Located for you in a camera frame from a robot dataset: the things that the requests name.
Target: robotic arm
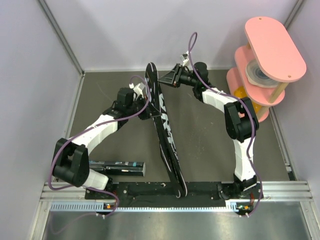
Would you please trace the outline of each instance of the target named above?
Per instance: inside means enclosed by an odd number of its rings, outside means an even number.
[[[197,73],[201,78],[212,87],[215,92],[207,89],[197,78],[194,72],[186,67],[188,63],[188,53],[183,56],[183,65],[176,64],[175,67],[158,81],[165,85],[178,88],[181,84],[192,86],[192,91],[196,99],[209,104],[224,113],[226,131],[233,140],[235,148],[236,167],[234,171],[233,193],[242,195],[244,191],[257,185],[257,176],[251,167],[247,157],[247,148],[249,146],[252,128],[248,114],[237,100],[221,95],[222,91],[209,83],[207,65],[203,62],[194,64]],[[253,118],[255,129],[258,130],[259,122],[254,111],[251,100],[248,97],[241,99],[248,107]],[[253,143],[249,149],[250,156],[253,156]],[[231,194],[222,195],[222,198],[228,199]]]
[[[107,136],[118,131],[128,120],[99,124],[139,112],[146,104],[143,94],[144,88],[143,83],[136,86],[131,84],[130,88],[121,88],[117,94],[117,100],[113,102],[112,106],[104,111],[93,124],[88,126],[88,128],[94,127],[94,129],[75,138],[62,151],[55,163],[53,176],[75,187],[108,189],[109,185],[112,185],[112,179],[89,168],[89,154]],[[139,118],[142,120],[150,118],[148,108],[140,113]],[[66,141],[65,138],[58,140],[54,156]]]

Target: pink shelf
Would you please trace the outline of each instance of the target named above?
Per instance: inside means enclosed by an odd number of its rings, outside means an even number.
[[[246,94],[257,104],[262,106],[275,106],[279,104],[285,97],[285,91],[283,91],[279,97],[273,102],[268,102],[274,88],[263,88],[256,85],[252,85],[246,75],[247,64],[255,58],[253,51],[248,49],[247,46],[241,46],[235,51],[234,59],[239,70],[242,84],[246,91]]]
[[[291,83],[306,73],[306,63],[281,22],[253,17],[245,24],[245,34],[260,69],[269,78]]]
[[[234,95],[235,91],[243,86],[239,71],[237,67],[231,68],[226,74],[226,82],[228,83],[230,94]],[[269,110],[265,112],[264,115],[260,119],[258,119],[259,123],[264,121],[269,115]]]

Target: wiring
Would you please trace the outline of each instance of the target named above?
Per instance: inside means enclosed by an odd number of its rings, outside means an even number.
[[[196,41],[197,41],[197,37],[198,37],[198,33],[197,32],[194,32],[190,39],[189,39],[189,43],[188,43],[188,52],[189,52],[189,61],[190,61],[190,64],[191,64],[191,67],[193,69],[193,72],[195,73],[195,75],[197,76],[197,78],[200,80],[200,82],[202,82],[202,84],[207,88],[209,89],[210,91],[214,92],[215,94],[220,94],[222,96],[225,96],[225,97],[230,97],[230,98],[233,98],[233,99],[236,99],[237,101],[239,101],[241,103],[241,105],[243,106],[244,110],[247,112],[248,116],[249,116],[249,119],[250,119],[250,123],[251,123],[251,138],[250,138],[250,142],[249,142],[249,145],[248,145],[248,148],[246,150],[246,155],[248,157],[248,161],[250,162],[250,165],[252,167],[252,169],[254,170],[255,172],[255,175],[259,178],[259,183],[260,183],[260,193],[259,193],[259,198],[256,202],[256,205],[255,207],[253,208],[253,210],[247,214],[247,217],[250,217],[257,209],[257,207],[259,206],[260,204],[260,201],[261,201],[261,198],[262,198],[262,195],[263,195],[263,186],[262,186],[262,180],[261,180],[261,177],[255,167],[255,165],[253,164],[252,162],[252,159],[251,159],[251,156],[250,156],[250,147],[254,141],[254,137],[255,137],[255,133],[256,133],[256,129],[255,129],[255,124],[254,124],[254,120],[252,118],[252,115],[250,114],[250,111],[248,109],[248,107],[246,106],[246,104],[238,97],[236,96],[233,96],[231,94],[227,94],[227,93],[224,93],[222,91],[216,91],[214,89],[212,89],[209,85],[207,85],[205,83],[205,81],[201,78],[201,76],[199,75],[199,73],[197,72],[195,66],[194,66],[194,63],[192,61],[192,56],[191,56],[191,51],[192,49],[194,48],[195,44],[196,44]]]
[[[58,152],[56,153],[56,155],[54,156],[53,158],[53,161],[52,161],[52,164],[51,164],[51,168],[50,168],[50,173],[49,173],[49,177],[47,179],[47,182],[48,182],[48,186],[51,190],[54,190],[54,191],[57,191],[57,190],[62,190],[62,189],[66,189],[66,188],[70,188],[70,187],[73,187],[73,185],[69,184],[69,185],[66,185],[66,186],[62,186],[62,187],[53,187],[52,186],[52,183],[51,183],[51,179],[52,179],[52,176],[53,176],[53,171],[54,171],[54,168],[55,168],[55,164],[58,160],[58,157],[60,156],[60,154],[62,153],[62,151],[65,149],[65,147],[71,143],[74,139],[80,137],[81,135],[93,130],[95,127],[99,127],[101,125],[105,125],[105,124],[109,124],[109,123],[114,123],[114,122],[119,122],[119,121],[123,121],[123,120],[128,120],[128,119],[131,119],[131,118],[134,118],[136,116],[138,116],[139,114],[141,114],[148,106],[149,102],[150,102],[150,99],[151,99],[151,92],[150,92],[150,88],[148,86],[148,83],[147,81],[141,77],[141,76],[138,76],[138,75],[135,75],[134,76],[135,78],[140,78],[142,80],[142,82],[145,84],[146,86],[146,92],[147,92],[147,100],[146,100],[146,103],[145,105],[143,106],[143,108],[138,111],[137,113],[131,115],[131,116],[127,116],[127,117],[122,117],[122,118],[118,118],[118,119],[113,119],[113,120],[110,120],[110,121],[104,121],[104,122],[101,122],[99,124],[97,124],[96,126],[93,126],[93,127],[89,127],[87,129],[85,129],[84,131],[76,134],[75,136],[69,138],[62,146],[61,148],[58,150]],[[112,197],[115,198],[115,207],[112,209],[111,212],[109,212],[109,214],[106,215],[106,217],[109,217],[111,216],[112,214],[115,213],[116,209],[118,208],[119,206],[119,198],[117,197],[117,195],[113,194],[112,192],[109,192],[109,191],[105,191],[105,190],[100,190],[100,189],[96,189],[96,188],[93,188],[93,187],[86,187],[86,189],[88,190],[91,190],[91,191],[96,191],[96,192],[100,192],[100,193],[104,193],[104,194],[107,194],[107,195],[110,195]],[[75,218],[73,221],[71,221],[70,223],[68,223],[66,226],[64,226],[62,229],[60,229],[59,231],[53,231],[53,228],[52,226],[50,226],[51,228],[51,231],[54,235],[58,235],[60,234],[61,232],[63,232],[64,230],[66,230],[71,224],[73,224],[74,222],[78,221],[79,219],[85,217],[85,216],[89,216],[89,215],[95,215],[96,213],[85,213],[77,218]]]

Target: gray wall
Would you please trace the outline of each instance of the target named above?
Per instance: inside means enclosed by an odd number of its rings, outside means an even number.
[[[199,33],[193,57],[210,68],[235,66],[248,19],[282,23],[297,0],[46,0],[86,71],[171,69]]]
[[[30,232],[79,75],[36,0],[0,1],[0,239]]]
[[[320,211],[320,1],[306,0],[289,28],[307,65],[303,79],[289,84],[275,107],[297,177],[308,180]]]

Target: wooden leg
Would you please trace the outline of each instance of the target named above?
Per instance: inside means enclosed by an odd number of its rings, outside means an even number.
[[[278,84],[278,86],[275,88],[273,93],[271,93],[271,96],[269,98],[269,103],[274,103],[275,100],[279,97],[279,95],[285,90],[285,88],[288,86],[289,83],[287,82],[281,82]]]
[[[256,114],[256,117],[259,119],[261,119],[261,117],[266,113],[266,111],[268,111],[269,107],[268,106],[262,106],[260,108],[260,110],[258,111],[258,113]]]

